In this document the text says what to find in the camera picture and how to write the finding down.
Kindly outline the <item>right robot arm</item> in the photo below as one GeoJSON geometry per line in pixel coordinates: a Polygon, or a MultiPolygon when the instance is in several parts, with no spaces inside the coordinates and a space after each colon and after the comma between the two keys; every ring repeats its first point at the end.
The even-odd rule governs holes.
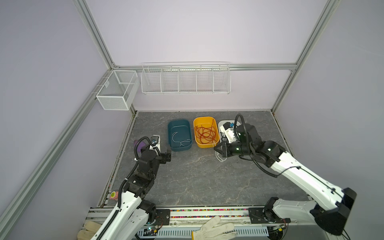
{"type": "Polygon", "coordinates": [[[222,158],[238,156],[252,161],[263,173],[273,178],[284,176],[311,197],[309,201],[271,197],[263,208],[263,220],[268,223],[286,219],[315,223],[331,235],[350,239],[345,226],[357,197],[354,190],[342,189],[324,180],[278,143],[262,140],[256,127],[247,124],[241,114],[237,114],[233,121],[219,122],[218,131],[224,138],[214,150],[222,158]]]}

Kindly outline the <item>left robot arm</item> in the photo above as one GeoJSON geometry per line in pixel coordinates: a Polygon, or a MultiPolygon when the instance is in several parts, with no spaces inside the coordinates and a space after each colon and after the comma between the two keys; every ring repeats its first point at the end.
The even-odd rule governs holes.
{"type": "Polygon", "coordinates": [[[161,164],[171,161],[168,149],[160,150],[160,136],[140,138],[134,146],[135,165],[119,187],[118,202],[93,240],[139,240],[138,232],[156,221],[156,204],[145,196],[155,183],[161,164]]]}

